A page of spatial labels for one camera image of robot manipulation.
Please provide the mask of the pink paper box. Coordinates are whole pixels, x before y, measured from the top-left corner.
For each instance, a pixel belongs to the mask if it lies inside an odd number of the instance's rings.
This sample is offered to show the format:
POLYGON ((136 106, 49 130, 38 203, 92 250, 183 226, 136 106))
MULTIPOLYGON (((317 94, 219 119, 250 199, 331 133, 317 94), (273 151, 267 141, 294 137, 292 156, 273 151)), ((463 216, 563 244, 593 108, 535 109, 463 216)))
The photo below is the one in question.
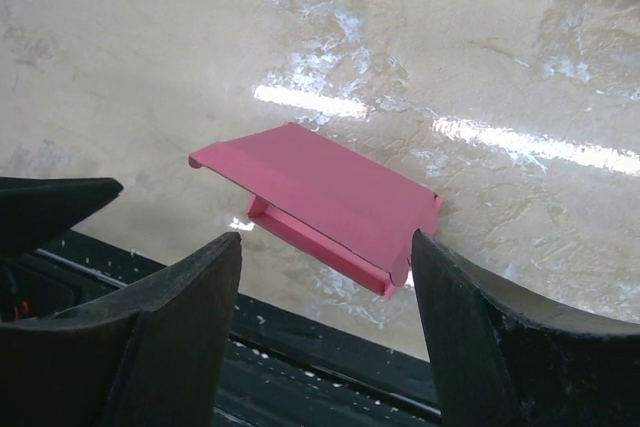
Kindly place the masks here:
POLYGON ((189 156, 251 194, 249 219, 386 298, 403 286, 411 238, 434 234, 442 198, 295 123, 189 156))

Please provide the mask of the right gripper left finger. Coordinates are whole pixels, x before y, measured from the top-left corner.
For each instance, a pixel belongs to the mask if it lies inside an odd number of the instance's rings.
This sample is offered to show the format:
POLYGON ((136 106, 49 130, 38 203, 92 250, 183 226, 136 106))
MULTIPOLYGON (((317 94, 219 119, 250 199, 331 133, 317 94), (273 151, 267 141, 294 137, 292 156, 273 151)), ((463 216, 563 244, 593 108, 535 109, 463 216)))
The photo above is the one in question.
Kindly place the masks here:
POLYGON ((1 327, 5 426, 207 426, 241 275, 227 232, 105 296, 1 327))

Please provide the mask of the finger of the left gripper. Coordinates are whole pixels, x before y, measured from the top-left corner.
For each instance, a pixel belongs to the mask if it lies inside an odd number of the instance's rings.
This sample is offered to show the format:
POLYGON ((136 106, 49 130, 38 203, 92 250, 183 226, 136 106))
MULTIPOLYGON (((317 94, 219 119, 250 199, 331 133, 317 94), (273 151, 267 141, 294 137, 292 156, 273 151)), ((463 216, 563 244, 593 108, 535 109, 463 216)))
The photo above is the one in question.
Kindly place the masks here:
POLYGON ((1 255, 20 257, 104 208, 123 191, 114 178, 1 179, 1 255))

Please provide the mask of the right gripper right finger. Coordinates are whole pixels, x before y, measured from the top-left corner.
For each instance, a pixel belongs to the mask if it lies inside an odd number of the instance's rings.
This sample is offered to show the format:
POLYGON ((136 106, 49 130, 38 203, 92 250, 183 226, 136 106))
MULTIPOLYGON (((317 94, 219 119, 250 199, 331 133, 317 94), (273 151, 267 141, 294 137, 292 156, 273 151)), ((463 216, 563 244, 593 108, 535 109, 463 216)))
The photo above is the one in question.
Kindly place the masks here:
POLYGON ((638 425, 638 324, 544 297, 421 231, 411 263, 444 425, 638 425))

